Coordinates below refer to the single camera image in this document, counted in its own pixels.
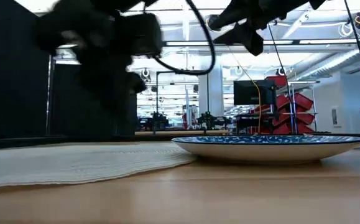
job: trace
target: plate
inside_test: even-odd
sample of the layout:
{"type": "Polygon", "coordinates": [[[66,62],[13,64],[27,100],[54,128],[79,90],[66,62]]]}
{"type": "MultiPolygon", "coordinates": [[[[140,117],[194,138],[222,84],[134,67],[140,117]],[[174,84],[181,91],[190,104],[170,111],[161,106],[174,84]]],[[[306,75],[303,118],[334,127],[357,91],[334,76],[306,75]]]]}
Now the plate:
{"type": "Polygon", "coordinates": [[[317,161],[346,152],[360,137],[349,136],[203,136],[175,138],[184,150],[199,156],[253,163],[317,161]]]}

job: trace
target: workbench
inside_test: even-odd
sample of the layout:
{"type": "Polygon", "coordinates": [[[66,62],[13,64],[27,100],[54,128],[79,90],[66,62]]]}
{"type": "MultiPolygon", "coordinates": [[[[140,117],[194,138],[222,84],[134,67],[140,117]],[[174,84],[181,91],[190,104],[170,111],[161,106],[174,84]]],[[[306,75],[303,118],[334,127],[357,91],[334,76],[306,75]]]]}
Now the workbench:
{"type": "Polygon", "coordinates": [[[92,184],[3,187],[0,223],[360,223],[360,150],[298,166],[199,160],[92,184]]]}

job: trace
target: white placemat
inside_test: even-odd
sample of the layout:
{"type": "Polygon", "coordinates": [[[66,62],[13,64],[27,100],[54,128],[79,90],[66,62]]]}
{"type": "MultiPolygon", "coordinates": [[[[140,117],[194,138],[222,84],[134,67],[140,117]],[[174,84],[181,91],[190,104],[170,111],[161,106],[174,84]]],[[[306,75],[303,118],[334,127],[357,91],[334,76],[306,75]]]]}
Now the white placemat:
{"type": "Polygon", "coordinates": [[[187,164],[195,157],[177,146],[78,145],[0,150],[0,187],[82,184],[187,164]]]}

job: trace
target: white pillar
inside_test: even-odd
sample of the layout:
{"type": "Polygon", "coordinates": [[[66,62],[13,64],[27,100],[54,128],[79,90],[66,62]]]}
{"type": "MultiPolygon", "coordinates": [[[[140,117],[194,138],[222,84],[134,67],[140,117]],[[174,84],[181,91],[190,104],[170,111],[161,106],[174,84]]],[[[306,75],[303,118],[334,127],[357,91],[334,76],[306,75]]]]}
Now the white pillar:
{"type": "MultiPolygon", "coordinates": [[[[207,69],[210,60],[210,56],[200,57],[200,69],[207,69]]],[[[223,69],[217,57],[216,65],[210,74],[199,76],[199,115],[208,111],[209,106],[211,115],[224,116],[223,93],[223,69]]]]}

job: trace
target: black curtain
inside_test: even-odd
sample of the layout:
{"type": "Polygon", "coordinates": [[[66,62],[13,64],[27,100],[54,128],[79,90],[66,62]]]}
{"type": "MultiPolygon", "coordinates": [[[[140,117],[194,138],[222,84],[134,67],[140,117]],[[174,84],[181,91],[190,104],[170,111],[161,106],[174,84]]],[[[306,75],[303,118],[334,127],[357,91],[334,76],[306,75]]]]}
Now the black curtain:
{"type": "Polygon", "coordinates": [[[137,96],[130,97],[131,123],[118,124],[95,97],[78,84],[80,65],[55,65],[52,78],[50,133],[78,137],[109,138],[133,135],[137,119],[137,96]]]}
{"type": "Polygon", "coordinates": [[[0,0],[0,136],[44,136],[49,55],[32,43],[37,16],[0,0]]]}

